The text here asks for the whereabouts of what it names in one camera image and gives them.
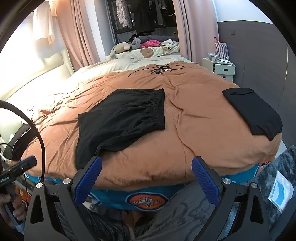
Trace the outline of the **folded black garment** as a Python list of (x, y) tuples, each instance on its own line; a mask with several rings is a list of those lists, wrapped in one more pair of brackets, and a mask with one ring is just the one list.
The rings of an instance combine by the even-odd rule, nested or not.
[(253, 135), (264, 135), (272, 141), (281, 133), (281, 117), (251, 88), (229, 88), (222, 91), (227, 101), (247, 123)]

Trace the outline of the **white patterned cloth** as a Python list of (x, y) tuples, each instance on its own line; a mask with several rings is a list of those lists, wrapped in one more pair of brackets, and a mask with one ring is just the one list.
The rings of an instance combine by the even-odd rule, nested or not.
[(163, 48), (164, 51), (171, 50), (174, 46), (178, 46), (179, 43), (175, 40), (168, 39), (163, 42), (161, 42), (160, 46)]

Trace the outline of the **pink fluffy item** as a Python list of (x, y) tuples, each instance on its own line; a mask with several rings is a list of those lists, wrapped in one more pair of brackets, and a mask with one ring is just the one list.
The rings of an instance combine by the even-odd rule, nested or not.
[(159, 47), (161, 42), (157, 40), (148, 40), (140, 44), (140, 48)]

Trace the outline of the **bear print pillow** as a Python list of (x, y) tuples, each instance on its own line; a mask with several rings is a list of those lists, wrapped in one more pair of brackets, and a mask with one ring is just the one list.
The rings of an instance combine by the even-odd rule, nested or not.
[(172, 46), (171, 49), (166, 50), (164, 47), (149, 47), (132, 51), (126, 51), (115, 55), (115, 59), (145, 59), (150, 57), (160, 57), (179, 52), (179, 45)]

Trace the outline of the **white blue plastic packet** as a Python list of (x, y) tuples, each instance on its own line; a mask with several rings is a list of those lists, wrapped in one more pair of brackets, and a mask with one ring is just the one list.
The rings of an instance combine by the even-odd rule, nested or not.
[(277, 171), (268, 200), (274, 204), (280, 213), (283, 213), (289, 200), (293, 197), (293, 191), (293, 185), (280, 171)]

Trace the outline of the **brown blanket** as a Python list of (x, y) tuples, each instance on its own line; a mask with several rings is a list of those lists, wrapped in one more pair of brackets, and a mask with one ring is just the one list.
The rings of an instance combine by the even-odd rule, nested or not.
[(37, 139), (23, 157), (38, 163), (34, 177), (70, 178), (93, 156), (103, 168), (95, 187), (132, 191), (194, 180), (191, 161), (200, 156), (220, 175), (271, 162), (282, 134), (255, 135), (223, 91), (233, 82), (195, 64), (177, 61), (156, 73), (136, 70), (91, 75), (36, 100)]

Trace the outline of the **grey fluffy rug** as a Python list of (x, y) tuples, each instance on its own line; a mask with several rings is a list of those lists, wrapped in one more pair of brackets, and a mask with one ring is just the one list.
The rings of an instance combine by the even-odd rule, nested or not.
[(295, 146), (290, 146), (286, 151), (280, 154), (272, 163), (268, 164), (255, 178), (252, 180), (257, 183), (260, 188), (262, 198), (266, 207), (269, 226), (273, 226), (281, 216), (279, 210), (272, 202), (268, 200), (271, 192), (276, 173), (281, 174), (293, 185), (293, 197), (295, 197)]

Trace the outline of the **left pink curtain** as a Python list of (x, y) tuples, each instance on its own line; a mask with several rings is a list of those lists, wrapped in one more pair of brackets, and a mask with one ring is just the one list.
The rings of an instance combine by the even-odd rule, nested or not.
[(56, 13), (74, 70), (99, 62), (85, 1), (56, 1)]

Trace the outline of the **pink curtain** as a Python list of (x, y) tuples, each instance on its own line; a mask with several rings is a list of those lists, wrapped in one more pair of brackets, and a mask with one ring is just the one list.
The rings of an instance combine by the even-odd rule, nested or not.
[(219, 37), (215, 8), (212, 0), (173, 1), (180, 54), (202, 63), (202, 58), (215, 52), (214, 38)]
[(99, 62), (85, 1), (56, 1), (56, 13), (74, 70)]

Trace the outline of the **black shorts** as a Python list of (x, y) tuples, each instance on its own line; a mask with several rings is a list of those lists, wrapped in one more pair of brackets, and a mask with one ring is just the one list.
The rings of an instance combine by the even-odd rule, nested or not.
[(84, 168), (93, 156), (121, 151), (143, 135), (164, 130), (164, 103), (163, 89), (117, 89), (79, 114), (76, 169)]

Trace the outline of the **cream bed sheet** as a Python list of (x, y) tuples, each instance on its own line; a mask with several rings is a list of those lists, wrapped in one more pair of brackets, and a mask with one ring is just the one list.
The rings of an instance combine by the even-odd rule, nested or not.
[(70, 83), (80, 83), (85, 80), (104, 76), (112, 72), (135, 70), (150, 64), (165, 65), (175, 61), (192, 63), (192, 61), (182, 57), (181, 55), (167, 55), (160, 57), (150, 57), (146, 59), (115, 59), (83, 67), (71, 75), (67, 80)]

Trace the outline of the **grey plush toy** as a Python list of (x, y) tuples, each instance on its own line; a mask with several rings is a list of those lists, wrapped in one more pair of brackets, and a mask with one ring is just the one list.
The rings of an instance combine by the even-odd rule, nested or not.
[(136, 50), (139, 49), (141, 46), (141, 39), (135, 37), (133, 38), (132, 44), (131, 44), (131, 49)]

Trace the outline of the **right pink curtain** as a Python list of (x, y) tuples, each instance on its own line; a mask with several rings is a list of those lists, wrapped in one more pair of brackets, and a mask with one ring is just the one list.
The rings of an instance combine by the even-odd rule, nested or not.
[(202, 58), (215, 52), (214, 38), (219, 37), (215, 8), (212, 0), (173, 1), (180, 54), (202, 63)]

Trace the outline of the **beige plush toy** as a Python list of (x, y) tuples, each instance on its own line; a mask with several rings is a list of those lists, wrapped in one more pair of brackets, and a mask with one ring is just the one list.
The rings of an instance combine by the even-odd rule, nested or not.
[(127, 42), (118, 43), (115, 45), (109, 54), (109, 57), (114, 58), (116, 54), (120, 54), (130, 50), (130, 44)]

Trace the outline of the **striped bag on nightstand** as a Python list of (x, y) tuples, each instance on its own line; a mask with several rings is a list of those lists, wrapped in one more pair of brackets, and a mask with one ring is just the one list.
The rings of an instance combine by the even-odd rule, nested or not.
[(224, 61), (230, 61), (227, 44), (220, 42), (216, 37), (214, 37), (214, 43), (218, 58)]

